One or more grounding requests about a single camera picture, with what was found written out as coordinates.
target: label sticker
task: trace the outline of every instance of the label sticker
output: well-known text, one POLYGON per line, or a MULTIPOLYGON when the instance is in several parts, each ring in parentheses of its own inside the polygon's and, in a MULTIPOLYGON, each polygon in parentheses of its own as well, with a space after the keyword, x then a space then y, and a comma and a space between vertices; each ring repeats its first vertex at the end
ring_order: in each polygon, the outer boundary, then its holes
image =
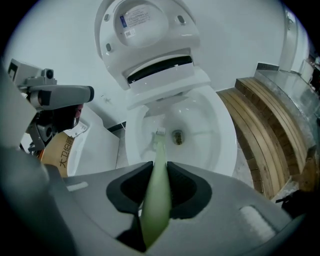
POLYGON ((121 15, 120 19, 124 28, 132 28, 136 25, 146 23, 150 20, 149 8, 147 5, 136 6, 121 15))
POLYGON ((135 34, 136 34, 136 30, 134 28, 124 32, 124 35, 125 35, 126 38, 131 38, 135 34))

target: toilet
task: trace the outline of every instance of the toilet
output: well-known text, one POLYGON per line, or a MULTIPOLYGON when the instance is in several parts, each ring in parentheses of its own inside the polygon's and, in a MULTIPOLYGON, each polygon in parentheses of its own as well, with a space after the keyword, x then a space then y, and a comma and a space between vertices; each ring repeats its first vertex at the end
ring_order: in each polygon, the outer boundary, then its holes
POLYGON ((95 44, 106 69, 127 90, 129 165, 154 161, 165 128, 166 160, 231 176, 237 158, 232 119, 200 68, 200 36, 181 0, 104 0, 95 44))

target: wooden planks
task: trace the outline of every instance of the wooden planks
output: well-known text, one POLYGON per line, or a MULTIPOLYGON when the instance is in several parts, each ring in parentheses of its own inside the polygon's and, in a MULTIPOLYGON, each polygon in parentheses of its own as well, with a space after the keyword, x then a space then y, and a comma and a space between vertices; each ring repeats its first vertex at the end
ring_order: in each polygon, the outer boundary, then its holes
POLYGON ((289 173, 300 174, 306 163, 307 148, 297 123, 286 107, 255 78, 237 79, 235 87, 256 106, 270 125, 283 150, 289 173))
POLYGON ((271 199, 289 178, 287 162, 271 127, 235 88, 218 93, 226 105, 256 190, 271 199))

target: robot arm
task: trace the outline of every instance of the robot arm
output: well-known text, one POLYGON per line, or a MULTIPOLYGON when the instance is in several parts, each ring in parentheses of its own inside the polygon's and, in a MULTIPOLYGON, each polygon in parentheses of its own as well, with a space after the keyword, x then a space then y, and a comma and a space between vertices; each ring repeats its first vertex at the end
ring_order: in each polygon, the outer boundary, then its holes
POLYGON ((15 59, 11 60, 8 74, 37 111, 27 129, 33 142, 30 152, 43 150, 55 134, 76 126, 78 105, 92 101, 95 95, 91 86, 57 85, 52 69, 15 59))

